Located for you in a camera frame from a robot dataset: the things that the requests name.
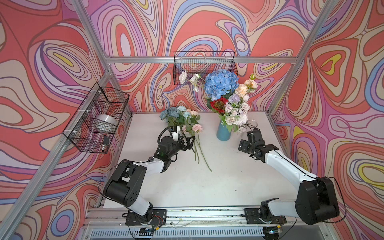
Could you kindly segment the pink peony flower stem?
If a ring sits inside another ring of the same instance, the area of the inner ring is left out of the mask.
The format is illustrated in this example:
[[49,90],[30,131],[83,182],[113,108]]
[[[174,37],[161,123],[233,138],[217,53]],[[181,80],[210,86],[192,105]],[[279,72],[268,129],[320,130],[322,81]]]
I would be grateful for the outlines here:
[[198,153],[195,153],[196,158],[198,159],[198,161],[200,161],[200,157],[202,157],[203,160],[204,160],[204,162],[205,162],[205,164],[206,164],[206,166],[207,166],[207,168],[208,168],[209,171],[212,173],[213,171],[212,171],[212,169],[211,169],[211,167],[210,167],[210,165],[209,165],[209,163],[208,163],[208,161],[207,161],[207,159],[206,159],[206,156],[205,156],[205,154],[204,154],[204,152],[203,152],[203,148],[202,148],[202,144],[201,144],[201,140],[200,140],[200,133],[203,131],[203,127],[202,127],[202,125],[200,125],[199,123],[197,123],[197,124],[192,124],[191,126],[190,126],[190,125],[183,125],[183,126],[182,126],[182,130],[183,130],[183,132],[185,132],[185,133],[189,133],[192,137],[195,137],[195,139],[196,139],[196,145],[197,145],[197,146],[195,147],[195,152],[196,152],[197,150],[200,151],[199,154],[198,154]]

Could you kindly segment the red gerbera flower stem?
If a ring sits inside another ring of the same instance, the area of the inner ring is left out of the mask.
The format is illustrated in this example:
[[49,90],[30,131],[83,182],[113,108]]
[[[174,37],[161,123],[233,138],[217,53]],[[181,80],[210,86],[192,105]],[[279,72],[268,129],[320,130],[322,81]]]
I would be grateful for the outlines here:
[[229,102],[228,99],[221,97],[218,100],[214,100],[210,102],[210,107],[212,111],[218,113],[219,115],[225,114],[226,104]]

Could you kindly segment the purple and pink mixed bouquet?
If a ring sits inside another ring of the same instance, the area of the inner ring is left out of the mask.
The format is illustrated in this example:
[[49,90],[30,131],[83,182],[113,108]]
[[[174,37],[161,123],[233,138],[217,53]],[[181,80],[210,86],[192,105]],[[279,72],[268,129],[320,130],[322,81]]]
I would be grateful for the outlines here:
[[241,103],[241,98],[236,94],[232,94],[229,98],[229,103],[231,105],[238,105]]

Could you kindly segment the cream rose spray stem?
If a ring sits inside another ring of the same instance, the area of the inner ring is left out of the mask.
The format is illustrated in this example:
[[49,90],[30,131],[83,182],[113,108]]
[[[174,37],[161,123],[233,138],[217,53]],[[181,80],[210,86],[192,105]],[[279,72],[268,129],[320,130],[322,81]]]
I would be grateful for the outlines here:
[[257,88],[258,84],[256,82],[256,75],[251,74],[248,80],[246,80],[243,84],[239,84],[239,86],[235,89],[235,94],[240,98],[244,98],[250,93],[254,93]]

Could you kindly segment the white poppy flower stem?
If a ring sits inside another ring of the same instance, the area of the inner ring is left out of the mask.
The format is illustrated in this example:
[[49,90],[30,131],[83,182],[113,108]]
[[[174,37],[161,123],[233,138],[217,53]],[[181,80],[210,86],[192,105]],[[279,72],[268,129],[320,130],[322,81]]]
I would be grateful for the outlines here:
[[191,77],[188,77],[188,73],[186,71],[182,71],[178,78],[181,85],[189,83],[192,86],[192,90],[198,93],[200,90],[203,90],[205,87],[205,79],[202,78],[200,74],[192,74]]

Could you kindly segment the bright blue hydrangea stem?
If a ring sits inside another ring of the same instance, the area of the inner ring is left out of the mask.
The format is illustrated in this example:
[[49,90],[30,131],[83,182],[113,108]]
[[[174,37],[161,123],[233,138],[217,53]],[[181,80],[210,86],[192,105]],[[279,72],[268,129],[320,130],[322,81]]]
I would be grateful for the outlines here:
[[214,101],[222,98],[228,100],[238,86],[239,77],[234,72],[220,69],[208,74],[204,84],[207,107],[213,109]]

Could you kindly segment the clear glass cup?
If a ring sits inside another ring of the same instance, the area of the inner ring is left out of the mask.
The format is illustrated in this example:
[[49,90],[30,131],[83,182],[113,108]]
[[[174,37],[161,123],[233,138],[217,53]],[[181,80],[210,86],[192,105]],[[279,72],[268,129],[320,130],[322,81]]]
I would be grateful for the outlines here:
[[253,131],[254,129],[256,129],[258,127],[258,123],[255,121],[255,120],[248,120],[245,125],[251,130]]

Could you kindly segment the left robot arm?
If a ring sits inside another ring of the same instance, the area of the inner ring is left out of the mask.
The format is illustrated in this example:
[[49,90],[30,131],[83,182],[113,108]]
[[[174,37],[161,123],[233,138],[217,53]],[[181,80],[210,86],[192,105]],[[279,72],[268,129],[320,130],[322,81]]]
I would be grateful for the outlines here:
[[140,191],[145,180],[153,174],[165,172],[178,152],[191,150],[195,137],[172,133],[170,136],[158,137],[158,147],[152,157],[144,162],[122,160],[105,183],[105,198],[123,205],[138,216],[151,216],[153,205],[145,200]]

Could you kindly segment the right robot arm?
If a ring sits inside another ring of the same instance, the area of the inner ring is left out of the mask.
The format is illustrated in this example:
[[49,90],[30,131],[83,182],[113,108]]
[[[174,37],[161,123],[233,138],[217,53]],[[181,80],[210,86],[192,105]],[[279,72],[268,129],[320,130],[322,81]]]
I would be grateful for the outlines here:
[[247,132],[238,150],[274,168],[296,189],[294,200],[269,199],[261,203],[259,218],[271,223],[278,217],[294,217],[307,225],[325,222],[340,215],[335,186],[327,177],[318,177],[294,163],[275,145],[266,144],[258,128]]

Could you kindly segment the teal ceramic vase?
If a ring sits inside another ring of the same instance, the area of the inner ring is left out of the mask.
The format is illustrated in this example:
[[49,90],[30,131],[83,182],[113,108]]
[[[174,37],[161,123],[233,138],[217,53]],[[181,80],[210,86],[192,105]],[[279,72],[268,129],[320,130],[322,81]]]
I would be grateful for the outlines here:
[[223,142],[228,141],[231,138],[231,130],[228,129],[228,126],[222,120],[219,123],[216,136],[218,140]]

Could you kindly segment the peach rose spray stem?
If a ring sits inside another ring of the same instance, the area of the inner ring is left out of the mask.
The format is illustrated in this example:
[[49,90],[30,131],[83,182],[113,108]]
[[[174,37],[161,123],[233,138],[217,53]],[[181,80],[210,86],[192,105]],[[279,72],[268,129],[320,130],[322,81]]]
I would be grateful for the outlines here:
[[186,112],[188,112],[191,116],[195,116],[195,117],[199,115],[197,111],[194,111],[192,109],[187,109]]

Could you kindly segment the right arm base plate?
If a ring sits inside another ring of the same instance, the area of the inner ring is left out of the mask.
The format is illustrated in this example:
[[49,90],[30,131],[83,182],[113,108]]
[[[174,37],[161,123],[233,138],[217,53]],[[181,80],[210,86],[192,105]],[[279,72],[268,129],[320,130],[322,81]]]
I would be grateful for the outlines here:
[[247,224],[284,225],[287,219],[283,216],[274,216],[264,206],[260,208],[245,208],[244,214]]

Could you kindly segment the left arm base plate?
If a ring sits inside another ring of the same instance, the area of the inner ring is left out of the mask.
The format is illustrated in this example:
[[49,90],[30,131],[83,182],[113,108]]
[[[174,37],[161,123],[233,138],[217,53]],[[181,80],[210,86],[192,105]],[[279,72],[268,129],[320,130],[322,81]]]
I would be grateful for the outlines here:
[[143,216],[129,210],[122,214],[126,218],[126,226],[163,226],[166,224],[166,209],[149,209]]

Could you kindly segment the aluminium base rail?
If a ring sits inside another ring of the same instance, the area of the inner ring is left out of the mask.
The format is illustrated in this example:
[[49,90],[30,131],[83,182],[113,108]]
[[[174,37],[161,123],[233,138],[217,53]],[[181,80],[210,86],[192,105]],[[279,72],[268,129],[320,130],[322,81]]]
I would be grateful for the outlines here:
[[164,208],[163,221],[154,225],[126,225],[127,209],[95,209],[86,217],[80,240],[199,240],[268,239],[336,240],[331,225],[306,225],[293,217],[263,222],[259,206]]

